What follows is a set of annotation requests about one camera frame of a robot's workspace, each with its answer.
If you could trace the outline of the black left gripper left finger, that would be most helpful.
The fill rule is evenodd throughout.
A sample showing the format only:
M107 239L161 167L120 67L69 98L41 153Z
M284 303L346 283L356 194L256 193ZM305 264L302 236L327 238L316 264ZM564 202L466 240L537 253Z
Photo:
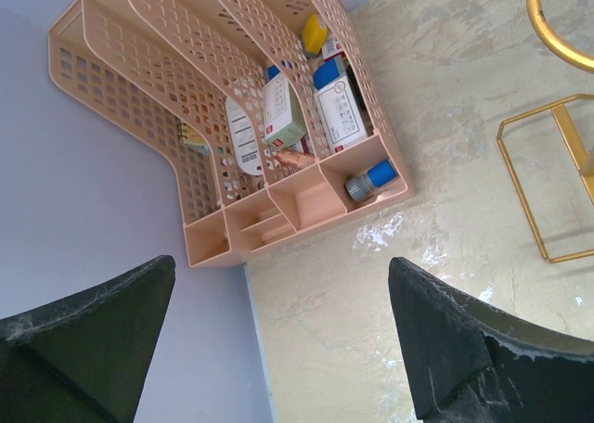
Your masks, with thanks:
M162 255L2 319L2 421L133 421L174 282Z

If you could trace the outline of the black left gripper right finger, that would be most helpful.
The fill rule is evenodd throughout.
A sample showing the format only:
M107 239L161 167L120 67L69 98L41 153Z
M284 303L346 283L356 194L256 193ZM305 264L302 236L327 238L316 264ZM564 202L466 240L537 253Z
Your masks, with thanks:
M447 285L404 257L388 287L423 422L590 422L593 343Z

